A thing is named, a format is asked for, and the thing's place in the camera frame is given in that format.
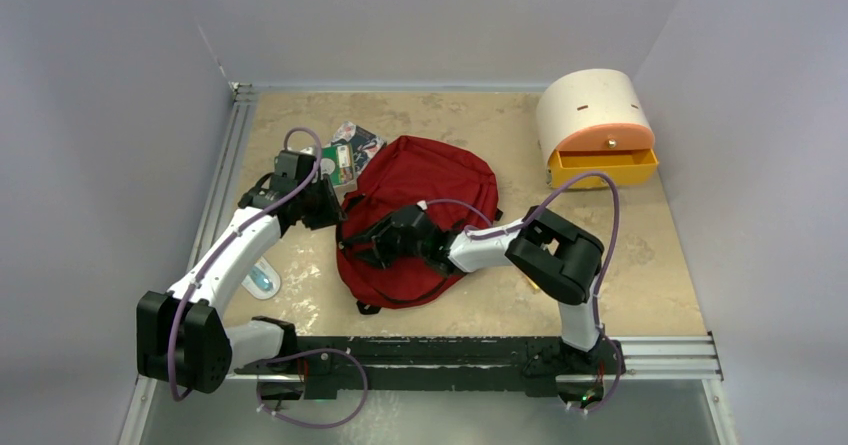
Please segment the green activity book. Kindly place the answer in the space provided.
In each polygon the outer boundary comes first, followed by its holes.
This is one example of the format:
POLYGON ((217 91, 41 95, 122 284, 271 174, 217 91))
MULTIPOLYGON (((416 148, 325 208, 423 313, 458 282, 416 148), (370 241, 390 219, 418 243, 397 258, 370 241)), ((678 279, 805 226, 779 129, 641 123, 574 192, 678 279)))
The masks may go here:
POLYGON ((336 193, 353 191, 357 187, 352 148, 350 145, 330 145, 322 148, 320 176, 327 178, 336 193))

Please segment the red student backpack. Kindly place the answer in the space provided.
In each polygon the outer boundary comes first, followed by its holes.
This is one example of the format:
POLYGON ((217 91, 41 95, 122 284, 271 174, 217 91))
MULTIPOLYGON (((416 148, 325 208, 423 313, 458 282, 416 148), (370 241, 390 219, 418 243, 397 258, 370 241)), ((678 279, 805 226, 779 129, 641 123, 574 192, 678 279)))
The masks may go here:
MULTIPOLYGON (((346 194, 346 220, 337 227, 361 231, 408 205, 418 205, 451 234, 446 247, 467 227, 485 229, 500 220, 496 175, 485 161, 447 143, 401 136, 384 147, 346 194)), ((388 269, 372 268, 336 252, 341 280, 357 300, 359 312, 424 305, 463 277, 448 258, 450 273, 438 273, 416 257, 399 258, 388 269)))

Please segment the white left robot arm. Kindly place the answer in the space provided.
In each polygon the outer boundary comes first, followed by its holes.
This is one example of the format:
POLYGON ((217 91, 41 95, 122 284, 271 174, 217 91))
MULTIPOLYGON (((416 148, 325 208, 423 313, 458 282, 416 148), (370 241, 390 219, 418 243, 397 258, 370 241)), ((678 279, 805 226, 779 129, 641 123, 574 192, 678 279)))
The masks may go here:
POLYGON ((297 364, 292 324, 255 317, 226 327, 221 315, 259 259, 302 224, 332 227, 345 218, 321 159, 282 150, 273 171, 238 201, 230 223, 186 275, 165 292, 148 291, 136 307, 140 375, 167 382, 177 399, 210 394, 236 369, 261 362, 284 374, 297 364))

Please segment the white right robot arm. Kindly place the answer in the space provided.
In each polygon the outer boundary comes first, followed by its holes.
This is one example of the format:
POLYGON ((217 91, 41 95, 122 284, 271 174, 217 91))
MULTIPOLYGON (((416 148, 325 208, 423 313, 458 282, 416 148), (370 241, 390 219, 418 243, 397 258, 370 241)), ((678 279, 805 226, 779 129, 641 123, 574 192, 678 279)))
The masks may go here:
POLYGON ((354 214, 337 226, 337 266, 363 315, 428 304, 461 278, 512 266, 558 306, 564 364, 576 372, 599 366, 609 342, 597 294, 613 249, 544 206, 497 226, 460 220, 443 227, 432 201, 391 211, 370 224, 354 214))

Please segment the floral dark cover book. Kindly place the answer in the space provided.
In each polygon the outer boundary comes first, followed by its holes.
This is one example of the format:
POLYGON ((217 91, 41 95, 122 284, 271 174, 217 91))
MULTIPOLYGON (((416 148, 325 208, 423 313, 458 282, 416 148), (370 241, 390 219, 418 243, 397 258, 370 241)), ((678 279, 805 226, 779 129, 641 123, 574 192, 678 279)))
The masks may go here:
POLYGON ((345 121, 334 133, 330 144, 347 145, 350 148, 354 172, 360 175, 374 156, 387 145, 387 142, 366 128, 351 121, 345 121))

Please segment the white blue oval case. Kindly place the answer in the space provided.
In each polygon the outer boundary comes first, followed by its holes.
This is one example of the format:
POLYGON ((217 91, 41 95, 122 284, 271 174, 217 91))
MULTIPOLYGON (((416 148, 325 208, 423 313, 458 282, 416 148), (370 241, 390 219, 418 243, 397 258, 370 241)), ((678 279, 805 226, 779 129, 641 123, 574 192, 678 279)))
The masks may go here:
POLYGON ((281 278, 270 262, 261 257, 242 280, 241 286, 254 298, 269 300, 281 289, 281 278))

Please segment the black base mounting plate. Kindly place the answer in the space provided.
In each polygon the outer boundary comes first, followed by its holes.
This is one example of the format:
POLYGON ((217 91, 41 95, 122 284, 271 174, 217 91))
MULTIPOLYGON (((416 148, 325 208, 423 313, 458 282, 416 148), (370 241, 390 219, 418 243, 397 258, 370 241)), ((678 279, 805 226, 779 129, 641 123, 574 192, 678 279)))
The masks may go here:
POLYGON ((588 352, 558 336, 346 337, 298 339, 300 358, 258 361, 238 369, 256 378, 266 398, 295 385, 308 400, 341 391, 522 392, 597 402, 620 379, 625 360, 616 341, 602 338, 588 352))

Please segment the cream rounded drawer cabinet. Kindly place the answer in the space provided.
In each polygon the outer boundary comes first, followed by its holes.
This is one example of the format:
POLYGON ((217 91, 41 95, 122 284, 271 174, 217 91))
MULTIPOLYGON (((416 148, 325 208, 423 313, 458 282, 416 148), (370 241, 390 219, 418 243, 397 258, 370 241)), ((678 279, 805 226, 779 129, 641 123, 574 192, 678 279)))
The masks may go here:
MULTIPOLYGON (((635 86, 621 71, 595 68, 569 73, 553 82, 536 106, 536 129, 539 125, 585 127, 602 123, 637 123, 651 128, 635 86)), ((541 145, 540 150, 542 160, 548 161, 541 145)))

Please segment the orange upper drawer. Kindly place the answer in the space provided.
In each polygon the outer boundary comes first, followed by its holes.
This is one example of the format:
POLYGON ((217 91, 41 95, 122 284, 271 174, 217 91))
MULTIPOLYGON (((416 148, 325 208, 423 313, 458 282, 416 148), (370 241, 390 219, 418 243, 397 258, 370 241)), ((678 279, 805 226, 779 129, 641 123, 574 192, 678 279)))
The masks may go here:
POLYGON ((585 127, 539 125, 537 129, 542 151, 557 164, 563 159, 575 157, 648 150, 655 144, 652 129, 637 123, 602 123, 585 127))

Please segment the aluminium frame rails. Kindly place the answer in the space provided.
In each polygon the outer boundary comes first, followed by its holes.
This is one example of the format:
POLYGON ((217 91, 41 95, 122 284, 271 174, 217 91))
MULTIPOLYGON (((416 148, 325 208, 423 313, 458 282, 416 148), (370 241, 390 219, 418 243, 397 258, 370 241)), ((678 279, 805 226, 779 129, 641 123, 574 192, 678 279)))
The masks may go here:
MULTIPOLYGON (((466 148, 496 171, 508 217, 548 195, 535 136, 534 92, 289 92, 244 86, 223 115, 202 181, 204 205, 189 254, 223 231, 239 194, 268 166, 285 132, 307 126, 329 137, 350 120, 388 139, 412 134, 466 148)), ((622 192, 622 232, 601 310, 623 343, 627 374, 600 411, 583 415, 556 398, 509 392, 373 391, 302 402, 305 421, 347 424, 309 430, 260 413, 255 379, 236 376, 212 395, 172 401, 139 378, 123 444, 734 444, 738 440, 712 335, 658 178, 622 192)), ((240 291, 228 324, 250 313, 295 322, 301 332, 343 335, 546 335, 553 304, 517 272, 462 281, 435 303, 373 318, 357 315, 339 282, 327 231, 295 229, 268 255, 281 274, 278 298, 240 291)))

